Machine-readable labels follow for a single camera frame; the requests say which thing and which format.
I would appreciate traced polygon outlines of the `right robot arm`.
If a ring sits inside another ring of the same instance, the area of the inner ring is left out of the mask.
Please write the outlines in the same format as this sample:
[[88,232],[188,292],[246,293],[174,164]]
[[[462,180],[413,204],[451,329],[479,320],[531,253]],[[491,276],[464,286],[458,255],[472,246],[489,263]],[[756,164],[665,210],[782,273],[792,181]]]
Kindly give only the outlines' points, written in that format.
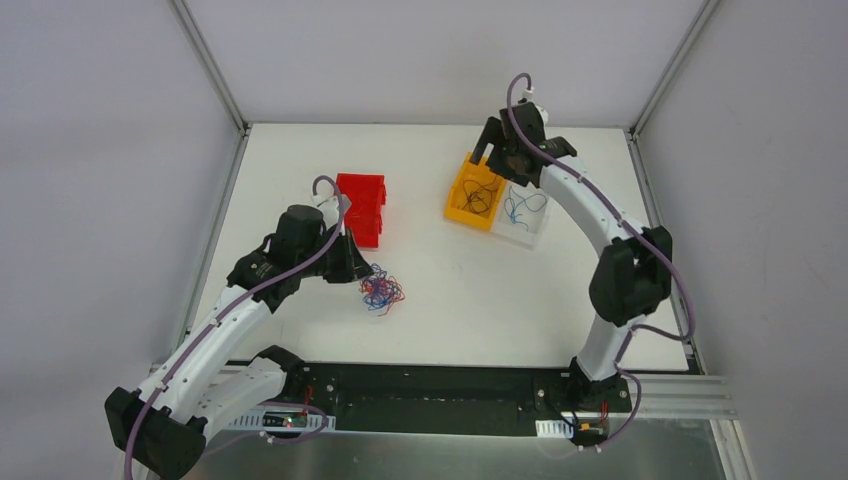
[[589,283],[595,318],[569,366],[566,395],[583,410],[595,408],[616,385],[621,358],[635,327],[671,294],[672,237],[662,226],[630,222],[588,175],[577,150],[563,137],[547,137],[532,102],[487,119],[471,163],[522,187],[532,185],[560,205],[598,256]]

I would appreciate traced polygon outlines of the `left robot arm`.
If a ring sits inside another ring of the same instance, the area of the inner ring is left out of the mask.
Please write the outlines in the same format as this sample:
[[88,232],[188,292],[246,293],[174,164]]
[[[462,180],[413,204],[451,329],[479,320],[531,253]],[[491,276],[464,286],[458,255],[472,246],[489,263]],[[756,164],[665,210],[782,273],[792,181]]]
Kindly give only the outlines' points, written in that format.
[[236,348],[268,321],[306,279],[353,283],[372,274],[343,223],[346,197],[292,205],[260,246],[240,258],[204,319],[170,358],[134,390],[116,388],[105,402],[123,476],[143,466],[162,479],[180,479],[220,431],[275,398],[297,402],[305,378],[299,358],[271,346],[246,372],[213,382]]

